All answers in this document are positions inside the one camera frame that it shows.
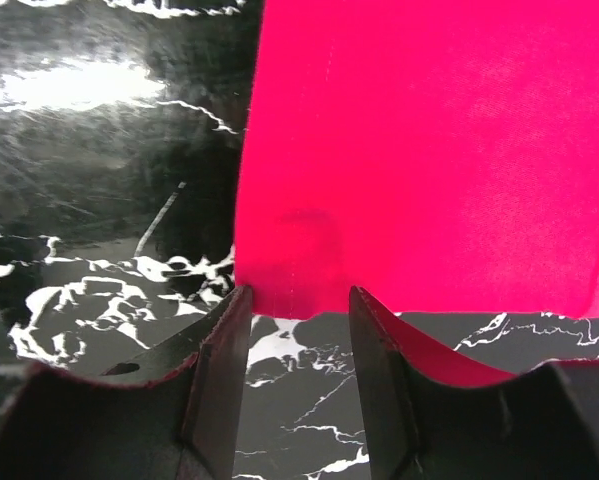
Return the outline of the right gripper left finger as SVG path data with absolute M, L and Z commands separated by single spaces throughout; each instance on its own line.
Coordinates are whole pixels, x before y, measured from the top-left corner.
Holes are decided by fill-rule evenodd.
M 251 331 L 234 289 L 97 376 L 0 359 L 0 479 L 228 479 Z

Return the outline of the pink t shirt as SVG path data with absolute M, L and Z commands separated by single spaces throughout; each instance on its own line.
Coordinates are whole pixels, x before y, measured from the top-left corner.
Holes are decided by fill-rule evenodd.
M 599 317 L 599 1 L 268 1 L 235 219 L 261 315 Z

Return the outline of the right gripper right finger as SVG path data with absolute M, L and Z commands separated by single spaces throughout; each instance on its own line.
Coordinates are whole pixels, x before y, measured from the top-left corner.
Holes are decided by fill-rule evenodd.
M 599 479 L 599 360 L 512 374 L 359 287 L 348 318 L 373 478 Z

